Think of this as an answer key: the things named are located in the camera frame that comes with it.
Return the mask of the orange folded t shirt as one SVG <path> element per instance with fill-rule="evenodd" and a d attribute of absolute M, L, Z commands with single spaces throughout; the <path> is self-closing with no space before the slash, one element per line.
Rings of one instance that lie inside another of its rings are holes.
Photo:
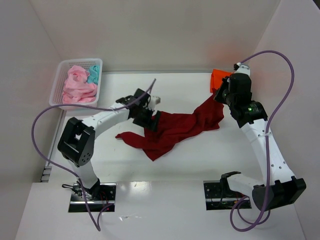
<path fill-rule="evenodd" d="M 223 78 L 230 76 L 232 72 L 213 69 L 210 77 L 210 92 L 214 93 L 223 83 Z"/>

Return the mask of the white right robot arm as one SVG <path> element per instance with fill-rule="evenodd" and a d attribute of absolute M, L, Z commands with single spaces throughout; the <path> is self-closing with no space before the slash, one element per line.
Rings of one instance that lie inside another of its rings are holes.
<path fill-rule="evenodd" d="M 239 171 L 221 176 L 225 193 L 239 192 L 263 212 L 293 204 L 307 188 L 287 165 L 268 125 L 263 105 L 252 100 L 252 81 L 248 73 L 235 72 L 222 80 L 214 99 L 230 109 L 240 130 L 252 146 L 262 179 L 247 177 Z"/>

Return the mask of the white plastic laundry basket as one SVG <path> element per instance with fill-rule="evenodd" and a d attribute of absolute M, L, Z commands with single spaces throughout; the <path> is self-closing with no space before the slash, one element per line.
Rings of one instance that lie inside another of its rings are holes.
<path fill-rule="evenodd" d="M 49 97 L 49 104 L 51 106 L 62 104 L 60 108 L 65 111 L 75 109 L 75 107 L 70 106 L 71 104 L 63 104 L 63 88 L 65 85 L 65 80 L 68 77 L 69 69 L 74 65 L 80 66 L 85 70 L 88 70 L 91 66 L 94 66 L 94 65 L 100 66 L 96 100 L 93 102 L 77 104 L 77 105 L 83 105 L 83 106 L 96 107 L 98 105 L 98 99 L 100 96 L 100 88 L 101 88 L 101 81 L 102 81 L 103 61 L 100 58 L 78 58 L 78 59 L 69 59 L 69 60 L 62 61 L 57 67 L 56 75 L 53 81 L 53 85 L 52 85 L 52 89 Z"/>

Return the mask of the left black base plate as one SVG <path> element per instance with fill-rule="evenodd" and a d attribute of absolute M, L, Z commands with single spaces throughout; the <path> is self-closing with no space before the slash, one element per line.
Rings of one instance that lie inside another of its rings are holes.
<path fill-rule="evenodd" d="M 69 213 L 85 213 L 87 212 L 85 200 L 83 197 L 82 190 L 78 183 L 73 185 L 63 184 L 63 188 L 70 189 L 70 201 L 68 212 Z M 89 194 L 86 194 L 88 207 L 91 212 L 98 213 L 104 207 L 107 206 L 105 212 L 115 211 L 115 200 L 116 200 L 116 189 L 115 183 L 101 183 L 100 193 L 97 197 L 92 198 Z"/>

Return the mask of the teal t shirt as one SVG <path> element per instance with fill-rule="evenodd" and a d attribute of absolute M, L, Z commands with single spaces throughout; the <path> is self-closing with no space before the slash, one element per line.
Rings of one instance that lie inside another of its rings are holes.
<path fill-rule="evenodd" d="M 99 77 L 100 77 L 100 66 L 99 65 L 93 65 L 88 69 L 89 76 L 87 77 L 87 83 L 88 84 L 95 84 L 98 85 L 99 83 Z"/>

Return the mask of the pink t shirt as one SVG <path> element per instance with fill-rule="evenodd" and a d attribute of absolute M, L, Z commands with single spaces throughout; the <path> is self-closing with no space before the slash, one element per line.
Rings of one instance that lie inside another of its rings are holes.
<path fill-rule="evenodd" d="M 91 103 L 96 100 L 98 85 L 87 83 L 88 76 L 89 71 L 78 65 L 68 70 L 62 93 L 63 104 Z"/>

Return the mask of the dark red t shirt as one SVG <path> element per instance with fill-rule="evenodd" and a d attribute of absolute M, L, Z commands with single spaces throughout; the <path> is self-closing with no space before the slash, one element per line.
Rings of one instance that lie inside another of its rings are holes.
<path fill-rule="evenodd" d="M 155 161 L 181 141 L 195 137 L 205 131 L 220 128 L 224 118 L 224 105 L 210 96 L 192 114 L 161 112 L 157 131 L 144 129 L 144 135 L 126 131 L 115 136 L 125 144 L 144 151 L 146 156 Z"/>

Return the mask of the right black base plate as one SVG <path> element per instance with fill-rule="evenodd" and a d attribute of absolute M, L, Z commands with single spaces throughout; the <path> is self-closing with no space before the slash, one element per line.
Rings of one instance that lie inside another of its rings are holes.
<path fill-rule="evenodd" d="M 231 210 L 244 196 L 240 192 L 223 190 L 219 180 L 204 181 L 203 189 L 207 211 Z"/>

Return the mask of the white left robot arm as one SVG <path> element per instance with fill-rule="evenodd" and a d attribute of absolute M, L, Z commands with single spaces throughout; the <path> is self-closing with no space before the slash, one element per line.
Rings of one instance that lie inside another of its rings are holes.
<path fill-rule="evenodd" d="M 84 119 L 72 117 L 67 121 L 57 149 L 69 161 L 91 199 L 96 200 L 102 195 L 101 182 L 91 163 L 96 138 L 129 119 L 133 119 L 135 125 L 157 131 L 161 113 L 155 111 L 155 107 L 160 102 L 160 97 L 138 88 L 134 95 L 117 99 L 109 111 L 101 111 Z"/>

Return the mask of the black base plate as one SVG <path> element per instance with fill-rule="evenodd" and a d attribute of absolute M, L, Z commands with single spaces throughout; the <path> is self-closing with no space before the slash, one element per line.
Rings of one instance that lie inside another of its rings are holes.
<path fill-rule="evenodd" d="M 63 188 L 70 189 L 70 201 L 68 212 L 69 213 L 85 213 L 87 212 L 85 200 L 83 197 L 82 190 L 78 183 L 73 185 L 63 184 Z M 115 183 L 101 183 L 100 193 L 97 197 L 92 198 L 89 194 L 86 194 L 88 207 L 91 212 L 98 213 L 104 207 L 107 206 L 105 212 L 115 211 L 115 200 L 116 200 L 116 189 Z"/>
<path fill-rule="evenodd" d="M 207 211 L 231 210 L 244 196 L 240 192 L 223 190 L 219 180 L 204 181 L 203 189 Z"/>

